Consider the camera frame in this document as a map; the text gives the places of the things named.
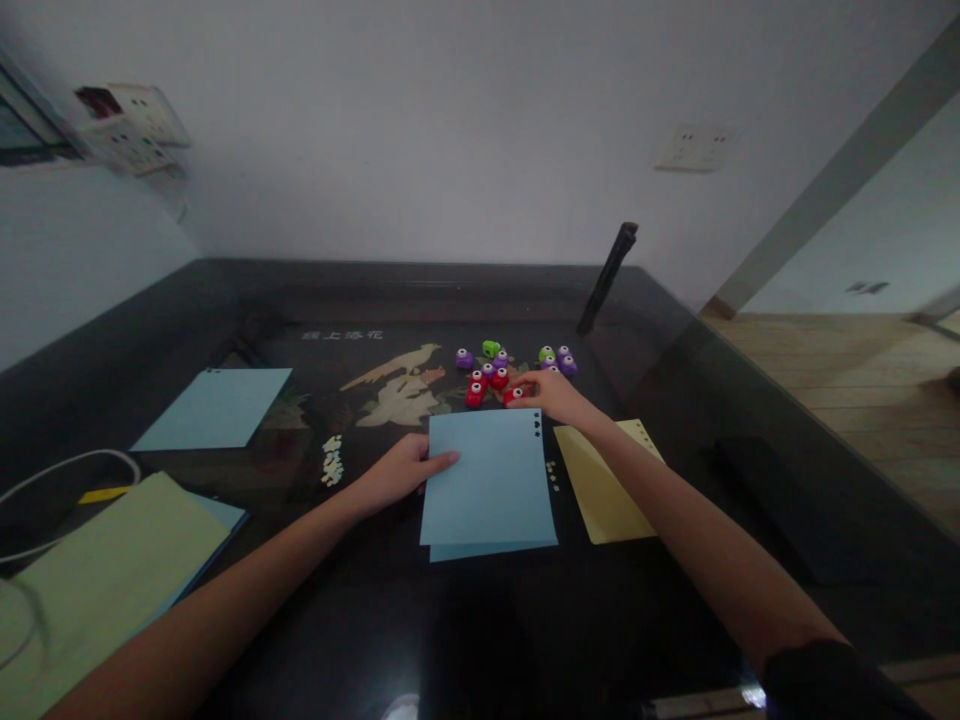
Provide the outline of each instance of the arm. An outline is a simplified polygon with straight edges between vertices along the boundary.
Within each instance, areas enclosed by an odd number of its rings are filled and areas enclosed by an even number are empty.
[[[513,384],[523,383],[536,383],[540,394],[510,407],[542,408],[584,434],[758,673],[781,650],[820,639],[847,642],[766,550],[566,378],[540,371]]]
[[[356,482],[133,637],[45,718],[191,715],[350,528],[458,459],[423,460],[427,448],[426,435],[407,435]]]

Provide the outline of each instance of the yellow paper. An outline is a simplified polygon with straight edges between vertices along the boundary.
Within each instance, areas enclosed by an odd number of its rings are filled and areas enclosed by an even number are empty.
[[[133,488],[130,485],[122,488],[105,488],[104,490],[91,490],[90,492],[85,492],[83,497],[77,502],[77,505],[89,505],[95,502],[104,502],[105,500],[113,500],[115,497],[120,497],[121,495],[130,492]]]
[[[659,451],[639,420],[619,425],[630,437],[663,462]],[[594,545],[634,540],[656,535],[636,503],[614,477],[600,453],[570,426],[554,429],[573,492],[580,505],[587,534]]]
[[[40,624],[0,670],[0,717],[43,715],[150,619],[228,533],[157,473],[37,559],[12,580],[32,598]],[[4,588],[4,646],[30,623],[21,598]]]

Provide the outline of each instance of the window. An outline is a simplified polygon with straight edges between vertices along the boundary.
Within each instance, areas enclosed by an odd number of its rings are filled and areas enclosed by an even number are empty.
[[[0,55],[0,166],[80,157],[15,75],[12,64]]]

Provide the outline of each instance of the yellow paper strip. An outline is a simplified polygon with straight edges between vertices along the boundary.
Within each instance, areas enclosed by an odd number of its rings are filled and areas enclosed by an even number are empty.
[[[617,425],[663,462],[643,423],[639,420],[622,420]],[[555,428],[554,432],[590,542],[603,545],[656,535],[600,453],[580,431],[562,426]]]
[[[120,497],[133,489],[132,485],[127,485],[122,488],[105,488],[103,490],[91,490],[83,494],[83,497],[80,498],[80,501],[77,505],[89,505],[90,503],[95,502],[104,502],[105,500],[113,500],[115,497]]]

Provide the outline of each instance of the hand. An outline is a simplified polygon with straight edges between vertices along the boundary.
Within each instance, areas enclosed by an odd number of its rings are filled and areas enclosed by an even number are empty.
[[[439,472],[460,459],[460,453],[448,452],[425,459],[430,449],[427,435],[411,433],[400,439],[376,464],[360,476],[347,491],[373,514],[405,498]]]
[[[537,370],[524,373],[510,383],[510,387],[535,384],[540,392],[514,400],[507,407],[542,409],[548,417],[564,425],[573,425],[578,430],[606,415],[597,410],[583,395],[577,392],[562,374],[552,370]]]

